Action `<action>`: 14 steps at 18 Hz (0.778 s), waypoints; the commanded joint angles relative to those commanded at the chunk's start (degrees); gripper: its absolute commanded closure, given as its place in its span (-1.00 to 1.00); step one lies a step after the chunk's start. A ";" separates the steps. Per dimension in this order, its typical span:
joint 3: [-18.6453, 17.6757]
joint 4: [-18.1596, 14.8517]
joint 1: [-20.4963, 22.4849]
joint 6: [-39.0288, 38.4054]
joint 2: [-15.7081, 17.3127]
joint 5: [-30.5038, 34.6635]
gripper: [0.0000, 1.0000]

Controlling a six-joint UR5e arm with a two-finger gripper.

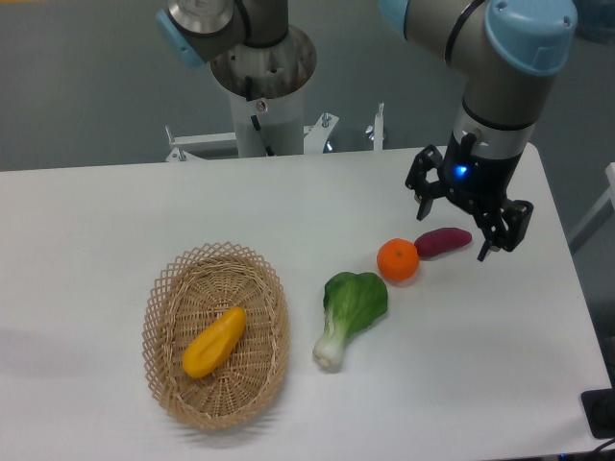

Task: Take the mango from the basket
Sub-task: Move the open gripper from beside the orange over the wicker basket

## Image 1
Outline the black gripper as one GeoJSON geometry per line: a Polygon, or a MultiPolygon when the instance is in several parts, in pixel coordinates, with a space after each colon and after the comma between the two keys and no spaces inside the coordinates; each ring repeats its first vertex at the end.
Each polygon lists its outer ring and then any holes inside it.
{"type": "Polygon", "coordinates": [[[433,201],[446,194],[453,204],[474,213],[484,237],[478,261],[499,250],[511,253],[524,240],[534,210],[531,202],[506,198],[521,155],[479,158],[468,154],[453,134],[444,158],[435,146],[428,145],[415,156],[405,182],[418,204],[416,219],[425,219],[433,201]],[[438,168],[439,180],[430,182],[428,173],[438,168]]]}

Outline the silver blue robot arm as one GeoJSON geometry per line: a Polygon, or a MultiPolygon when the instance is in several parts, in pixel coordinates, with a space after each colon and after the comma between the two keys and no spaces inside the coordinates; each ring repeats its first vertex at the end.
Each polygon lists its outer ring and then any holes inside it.
{"type": "MultiPolygon", "coordinates": [[[[448,146],[424,148],[406,186],[419,218],[445,198],[481,230],[481,253],[514,250],[532,204],[507,187],[564,67],[578,16],[570,1],[382,1],[382,20],[466,80],[448,146]]],[[[238,104],[234,129],[243,157],[305,151],[302,114],[282,109],[311,79],[311,40],[288,20],[284,1],[172,1],[161,35],[187,66],[208,64],[238,104]]]]}

